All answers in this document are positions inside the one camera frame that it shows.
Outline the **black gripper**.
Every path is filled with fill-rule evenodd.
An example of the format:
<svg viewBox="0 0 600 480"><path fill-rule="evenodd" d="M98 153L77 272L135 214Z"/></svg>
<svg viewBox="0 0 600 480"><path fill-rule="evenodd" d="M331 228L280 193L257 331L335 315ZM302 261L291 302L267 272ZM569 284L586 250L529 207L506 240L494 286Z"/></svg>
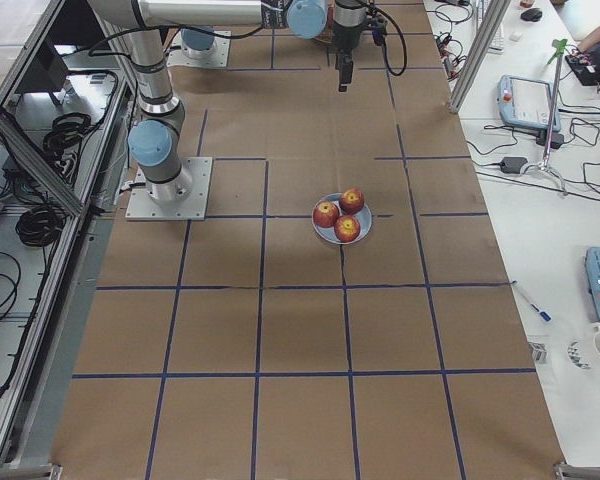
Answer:
<svg viewBox="0 0 600 480"><path fill-rule="evenodd" d="M366 27L366 8L362 1L335 0L333 6L333 45L336 48L335 68L338 71L338 91L346 92L352 82L354 61L350 52L359 45Z"/></svg>

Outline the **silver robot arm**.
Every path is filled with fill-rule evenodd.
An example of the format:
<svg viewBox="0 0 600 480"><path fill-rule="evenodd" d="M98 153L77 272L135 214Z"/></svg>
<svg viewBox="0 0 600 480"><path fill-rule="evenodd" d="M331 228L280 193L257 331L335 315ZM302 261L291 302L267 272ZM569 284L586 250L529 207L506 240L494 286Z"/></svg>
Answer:
<svg viewBox="0 0 600 480"><path fill-rule="evenodd" d="M161 28L200 30L213 36L220 26L290 29L311 39L325 25L333 31L339 89L345 91L353 71L352 52L368 25L362 1L92 1L91 9L129 36L130 59L146 117L133 127L128 146L146 182L148 196L162 204L186 198L193 176L177 153L184 108L175 95Z"/></svg>

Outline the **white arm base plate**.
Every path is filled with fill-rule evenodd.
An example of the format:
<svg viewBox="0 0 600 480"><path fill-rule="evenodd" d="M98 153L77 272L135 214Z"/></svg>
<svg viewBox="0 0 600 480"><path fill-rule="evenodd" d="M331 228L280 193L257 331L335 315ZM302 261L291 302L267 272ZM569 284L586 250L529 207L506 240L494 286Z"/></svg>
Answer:
<svg viewBox="0 0 600 480"><path fill-rule="evenodd" d="M127 203L128 221L203 221L206 216L213 159L181 160L178 177L165 184L152 183L138 168Z"/></svg>

